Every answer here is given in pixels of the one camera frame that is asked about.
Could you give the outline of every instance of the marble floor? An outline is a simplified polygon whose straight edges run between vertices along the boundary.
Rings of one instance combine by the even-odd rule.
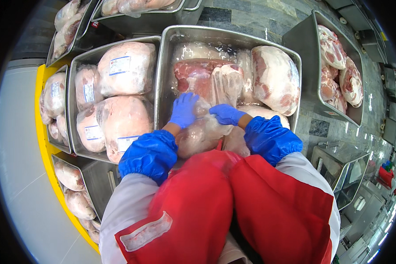
[[[339,14],[325,2],[315,0],[204,0],[205,8],[198,25],[229,29],[281,44],[282,35],[311,14],[320,11],[357,46],[349,25],[340,23]],[[380,137],[380,124],[386,117],[388,99],[381,81],[378,63],[367,54],[362,57],[364,114],[362,126],[328,118],[300,109],[296,134],[304,143],[302,153],[311,159],[319,142],[341,140],[370,152],[375,171],[389,160],[393,146]]]

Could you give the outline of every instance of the meat label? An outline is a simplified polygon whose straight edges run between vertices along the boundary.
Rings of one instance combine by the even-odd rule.
[[[59,82],[54,82],[51,84],[51,97],[55,97],[59,95]]]
[[[291,68],[291,71],[292,71],[292,82],[293,82],[296,86],[300,87],[300,85],[299,85],[299,73],[298,73],[298,70],[296,69],[295,64],[294,64],[291,60],[289,61],[289,64],[290,64],[290,68]]]
[[[89,103],[89,102],[92,102],[95,100],[94,84],[93,83],[84,84],[84,98],[85,98],[86,103]]]
[[[103,137],[103,133],[101,132],[99,125],[86,126],[84,130],[86,140],[95,140]]]
[[[132,143],[138,139],[140,135],[136,136],[124,136],[117,138],[117,146],[119,147],[119,152],[125,152]]]
[[[130,56],[112,59],[108,66],[108,75],[112,76],[119,73],[125,73],[130,68]]]

